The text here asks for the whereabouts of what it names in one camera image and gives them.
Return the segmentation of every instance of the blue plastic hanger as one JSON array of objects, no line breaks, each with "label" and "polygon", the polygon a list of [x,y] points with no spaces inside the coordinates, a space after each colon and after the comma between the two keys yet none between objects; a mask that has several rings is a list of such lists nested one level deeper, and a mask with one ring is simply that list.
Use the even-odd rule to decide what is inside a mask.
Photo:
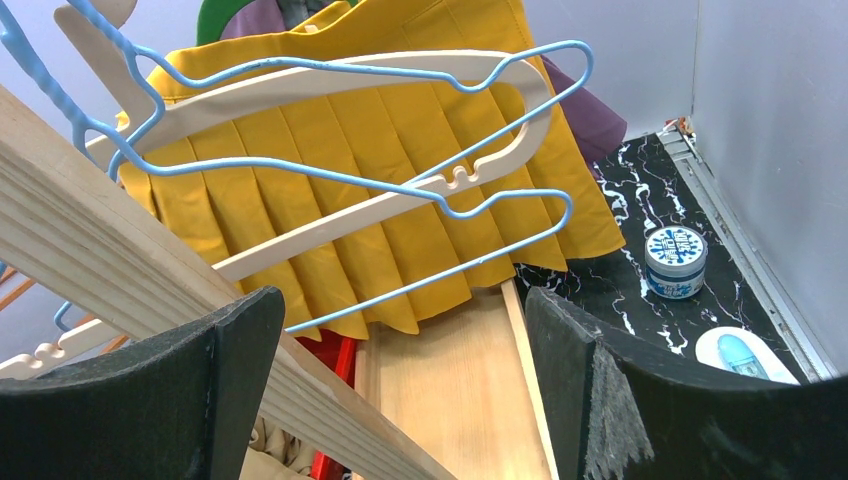
[{"label": "blue plastic hanger", "polygon": [[[42,60],[35,53],[32,45],[29,43],[26,35],[18,25],[15,18],[11,15],[11,12],[6,7],[5,2],[0,0],[0,23],[2,23],[6,29],[5,32],[0,34],[0,41],[6,46],[7,50],[12,54],[21,68],[32,77],[41,90],[47,94],[47,96],[53,101],[57,108],[65,115],[66,118],[72,124],[72,140],[74,145],[78,150],[80,150],[83,154],[85,154],[89,159],[91,159],[85,148],[85,133],[88,130],[95,130],[107,138],[109,138],[115,145],[118,147],[118,151],[113,156],[109,169],[108,175],[113,180],[117,180],[117,172],[118,167],[122,163],[123,159],[129,160],[133,165],[135,165],[140,170],[159,176],[173,176],[173,175],[181,175],[184,173],[194,173],[205,170],[214,170],[220,168],[229,168],[229,167],[271,167],[271,168],[280,168],[283,170],[295,172],[295,173],[303,173],[306,175],[312,175],[319,178],[327,179],[327,180],[335,180],[342,183],[348,183],[351,185],[363,186],[366,188],[374,188],[388,192],[394,193],[402,193],[405,195],[412,195],[416,197],[426,198],[428,200],[434,201],[439,205],[442,211],[452,218],[457,219],[467,219],[474,217],[486,210],[494,204],[495,202],[502,200],[504,198],[513,198],[513,197],[558,197],[565,201],[566,203],[566,213],[563,217],[557,222],[553,227],[537,233],[531,237],[528,237],[519,242],[513,243],[506,247],[503,247],[495,252],[489,253],[487,255],[483,255],[477,259],[471,260],[469,262],[465,262],[461,265],[457,265],[451,269],[448,269],[444,272],[440,272],[436,275],[432,275],[428,278],[419,280],[415,283],[397,289],[393,292],[389,292],[378,297],[375,297],[371,300],[367,300],[360,304],[348,307],[346,309],[340,310],[330,315],[326,315],[324,317],[311,320],[309,322],[290,327],[286,329],[287,332],[292,333],[299,330],[303,330],[305,328],[318,326],[323,323],[329,322],[336,318],[339,318],[344,315],[348,315],[354,313],[356,311],[362,310],[364,308],[368,308],[376,303],[388,300],[398,295],[402,295],[408,291],[414,290],[423,285],[438,281],[447,276],[459,273],[468,268],[471,268],[476,265],[480,265],[488,260],[496,258],[498,256],[510,253],[519,248],[523,248],[543,237],[551,235],[560,229],[562,229],[568,220],[571,218],[571,214],[573,211],[573,203],[571,198],[567,193],[554,190],[554,189],[533,189],[533,190],[515,190],[515,191],[502,191],[498,192],[491,197],[487,198],[483,203],[481,203],[476,208],[469,210],[467,212],[456,212],[452,210],[448,204],[445,197],[439,195],[437,193],[417,190],[414,188],[410,188],[410,183],[416,182],[418,180],[427,178],[436,174],[438,171],[442,170],[445,167],[448,167],[462,158],[473,154],[479,149],[485,147],[493,140],[498,137],[506,134],[507,132],[513,130],[514,128],[520,126],[533,116],[538,113],[551,108],[557,102],[565,98],[566,96],[573,93],[576,89],[582,87],[582,85],[586,82],[589,75],[591,75],[592,67],[594,65],[594,58],[592,55],[592,51],[588,45],[579,41],[565,41],[558,42],[542,47],[533,48],[530,50],[526,50],[524,52],[520,52],[514,55],[511,55],[505,58],[502,62],[498,64],[498,66],[494,69],[492,74],[483,82],[478,85],[467,87],[462,85],[455,77],[449,75],[445,72],[438,71],[427,71],[427,70],[414,70],[414,69],[402,69],[402,68],[388,68],[388,67],[369,67],[362,65],[346,65],[346,64],[338,64],[333,62],[320,62],[314,60],[306,60],[296,57],[274,57],[274,58],[266,58],[261,60],[255,60],[252,62],[247,62],[242,65],[229,68],[222,72],[219,72],[215,75],[211,75],[205,79],[194,80],[185,77],[181,72],[177,71],[173,65],[167,62],[163,56],[158,54],[157,52],[142,46],[138,46],[130,42],[126,37],[123,36],[116,28],[114,28],[87,0],[68,0],[74,8],[76,8],[83,16],[85,16],[96,28],[98,28],[103,34],[111,40],[124,54],[127,59],[127,64],[129,66],[130,73],[133,79],[144,89],[144,91],[150,96],[150,98],[154,101],[156,108],[151,115],[138,130],[133,132],[129,138],[126,140],[109,125],[100,122],[96,119],[91,118],[86,115],[79,106],[70,98],[70,96],[62,89],[61,85],[55,80],[55,78],[50,75],[46,66],[42,62]],[[409,180],[403,185],[394,185],[391,183],[381,182],[377,180],[363,179],[360,177],[356,177],[353,175],[347,175],[338,172],[332,172],[329,170],[324,170],[316,167],[310,167],[307,165],[302,165],[299,163],[293,163],[285,160],[279,160],[274,158],[266,158],[266,157],[233,157],[233,158],[225,158],[225,159],[217,159],[217,160],[205,160],[193,162],[191,164],[186,165],[177,165],[171,167],[159,167],[156,165],[151,165],[147,161],[145,161],[141,156],[139,156],[135,150],[133,150],[132,145],[138,141],[145,133],[147,133],[153,125],[156,124],[163,116],[165,112],[165,103],[162,97],[156,92],[156,90],[147,82],[147,80],[141,75],[138,65],[136,63],[136,57],[144,56],[150,58],[154,62],[156,62],[160,67],[162,67],[169,75],[174,77],[178,82],[182,83],[191,88],[207,88],[213,86],[217,83],[225,81],[233,76],[243,74],[248,71],[256,70],[259,68],[268,68],[274,66],[301,66],[307,68],[315,68],[321,70],[329,70],[329,71],[338,71],[338,72],[353,72],[353,73],[369,73],[369,74],[378,74],[378,75],[393,75],[393,76],[408,76],[408,77],[417,77],[417,78],[425,78],[431,80],[442,80],[451,84],[458,91],[463,93],[475,93],[488,88],[500,75],[500,73],[512,62],[519,61],[525,58],[529,58],[535,55],[540,55],[543,53],[547,53],[554,50],[560,50],[564,48],[577,48],[581,50],[587,58],[587,67],[586,71],[583,73],[583,76],[572,85],[570,88],[565,91],[559,93],[558,95],[551,98],[549,101],[540,105],[539,107],[533,109],[530,112],[527,112],[522,117],[516,119],[511,122],[509,125],[501,128],[497,132],[489,135],[485,139],[480,142],[472,145],[471,147],[466,148],[462,152],[457,155],[441,162],[439,165],[434,166],[429,169],[427,172],[424,172],[420,175],[417,175],[415,178]],[[57,312],[54,317],[54,321],[57,326],[62,328],[63,330],[68,330],[68,328],[62,323],[61,318],[62,315],[70,308],[70,302],[63,305],[63,307]]]}]

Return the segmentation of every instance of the jar lid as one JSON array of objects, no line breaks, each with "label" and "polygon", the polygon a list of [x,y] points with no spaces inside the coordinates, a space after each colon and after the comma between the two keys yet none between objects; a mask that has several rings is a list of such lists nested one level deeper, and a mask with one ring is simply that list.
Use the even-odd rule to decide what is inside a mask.
[{"label": "jar lid", "polygon": [[699,271],[707,261],[707,242],[691,228],[672,225],[648,235],[645,261],[651,269],[669,277]]}]

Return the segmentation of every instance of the wooden board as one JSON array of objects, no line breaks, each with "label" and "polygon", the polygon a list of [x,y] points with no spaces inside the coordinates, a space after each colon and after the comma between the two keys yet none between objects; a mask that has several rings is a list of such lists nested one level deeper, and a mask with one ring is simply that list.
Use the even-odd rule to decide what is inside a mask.
[{"label": "wooden board", "polygon": [[511,281],[476,291],[417,336],[372,325],[358,351],[357,391],[460,479],[556,478],[512,293]]}]

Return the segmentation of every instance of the yellow skirt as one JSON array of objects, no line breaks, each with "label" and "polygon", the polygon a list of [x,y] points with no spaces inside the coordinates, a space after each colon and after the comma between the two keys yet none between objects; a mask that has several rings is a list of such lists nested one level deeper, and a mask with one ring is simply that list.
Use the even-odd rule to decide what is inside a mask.
[{"label": "yellow skirt", "polygon": [[[346,10],[337,7],[319,14],[315,23],[326,26],[315,33],[238,38],[176,51],[168,59],[188,77],[202,78],[270,56],[330,60],[403,50],[517,52],[533,46],[519,0],[366,0]],[[534,59],[533,64],[544,74],[541,61]],[[150,81],[169,103],[201,93],[158,69]],[[165,166],[265,156],[399,184],[522,113],[520,96],[504,85],[474,95],[429,83],[362,89],[272,107],[191,135],[145,158]],[[468,167],[512,138],[500,138],[462,164]],[[209,263],[381,193],[268,168],[164,178],[124,165],[120,175],[130,195]],[[418,321],[468,300],[471,287],[514,276],[514,262],[565,270],[568,258],[595,257],[623,246],[559,106],[554,107],[544,144],[524,168],[450,197],[449,203],[456,210],[468,210],[497,191],[534,187],[561,189],[574,199],[574,215],[558,234],[325,328],[365,339],[366,323],[379,321],[415,334]],[[245,278],[239,287],[245,292],[264,285],[280,288],[286,299],[285,325],[297,325],[527,238],[549,228],[563,213],[559,200],[521,198],[460,221],[431,204],[272,266]],[[303,333],[320,339],[317,329]]]}]

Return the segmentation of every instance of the purple cloth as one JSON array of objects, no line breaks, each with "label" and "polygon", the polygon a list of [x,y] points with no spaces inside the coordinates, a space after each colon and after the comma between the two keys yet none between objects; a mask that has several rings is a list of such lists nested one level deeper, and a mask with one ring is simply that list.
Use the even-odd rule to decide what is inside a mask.
[{"label": "purple cloth", "polygon": [[[277,0],[254,0],[242,8],[224,28],[221,40],[277,33],[286,30]],[[554,63],[542,55],[542,62],[556,93],[574,85]],[[592,165],[614,152],[627,131],[627,122],[585,88],[559,102],[583,160]]]}]

